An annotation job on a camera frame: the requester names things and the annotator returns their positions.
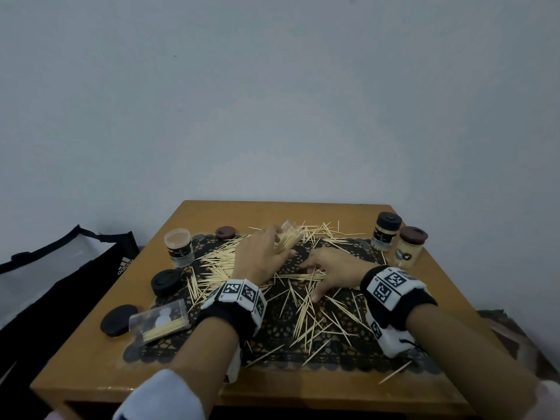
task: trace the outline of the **adidas bag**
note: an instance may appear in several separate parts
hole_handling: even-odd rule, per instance
[[[49,413],[29,385],[138,253],[132,232],[96,235],[78,225],[0,265],[0,402],[16,400],[18,417]]]

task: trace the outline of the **white wall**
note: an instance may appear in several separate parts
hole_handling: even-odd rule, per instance
[[[560,0],[0,3],[0,261],[184,199],[390,203],[560,365]]]

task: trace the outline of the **adidas logo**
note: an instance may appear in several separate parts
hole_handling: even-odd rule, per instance
[[[134,259],[130,260],[128,258],[123,257],[122,261],[120,262],[118,275],[124,273],[127,270],[128,266],[132,263],[132,261],[134,261]]]

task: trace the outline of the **table surface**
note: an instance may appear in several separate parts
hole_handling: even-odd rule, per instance
[[[169,230],[188,228],[194,235],[213,233],[222,225],[233,225],[238,233],[250,234],[252,230],[248,227],[283,224],[289,218],[300,224],[304,220],[308,224],[323,221],[337,224],[340,221],[341,232],[369,235],[382,211],[394,212],[389,205],[184,201],[49,361],[31,387],[53,408],[60,407],[65,401],[122,402],[133,389],[164,368],[158,362],[125,363],[122,353],[130,343],[130,336],[109,338],[100,331],[99,324],[104,315],[118,305],[131,303],[140,310],[153,305],[155,298],[150,280],[157,272],[171,268],[164,245],[164,234]],[[427,250],[423,251],[410,273],[428,285],[442,309],[503,349]],[[473,413],[444,374],[404,372],[378,385],[386,375],[376,371],[244,368],[235,384],[224,386],[217,403],[411,414]]]

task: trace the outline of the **black lid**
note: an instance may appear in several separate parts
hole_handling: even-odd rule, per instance
[[[381,212],[377,217],[377,225],[389,231],[397,231],[402,224],[402,218],[392,212]]]
[[[423,245],[428,239],[428,233],[416,227],[403,227],[400,231],[400,238],[411,245]]]
[[[230,225],[224,225],[216,230],[216,237],[220,240],[229,240],[235,237],[235,228]]]
[[[152,278],[152,290],[156,296],[171,296],[182,288],[181,269],[163,270]]]
[[[128,319],[137,314],[138,308],[134,305],[121,305],[109,311],[101,321],[101,331],[114,338],[128,332]]]

